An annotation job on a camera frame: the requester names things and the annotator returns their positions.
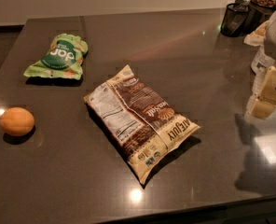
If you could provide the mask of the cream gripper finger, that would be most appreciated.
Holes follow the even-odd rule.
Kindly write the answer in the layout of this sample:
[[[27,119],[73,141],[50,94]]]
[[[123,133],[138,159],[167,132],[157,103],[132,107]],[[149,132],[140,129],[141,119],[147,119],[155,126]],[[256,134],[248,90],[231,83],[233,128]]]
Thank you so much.
[[[260,68],[256,73],[252,95],[246,106],[246,114],[268,118],[276,109],[276,65],[267,69]]]

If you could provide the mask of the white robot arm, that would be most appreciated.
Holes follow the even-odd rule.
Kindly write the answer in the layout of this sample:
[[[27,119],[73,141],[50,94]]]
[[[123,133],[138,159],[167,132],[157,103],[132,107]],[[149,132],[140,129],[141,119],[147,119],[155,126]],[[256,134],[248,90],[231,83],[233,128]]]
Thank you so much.
[[[246,107],[247,114],[260,119],[266,119],[276,108],[276,11],[266,25],[264,52],[274,63],[256,72],[252,95]]]

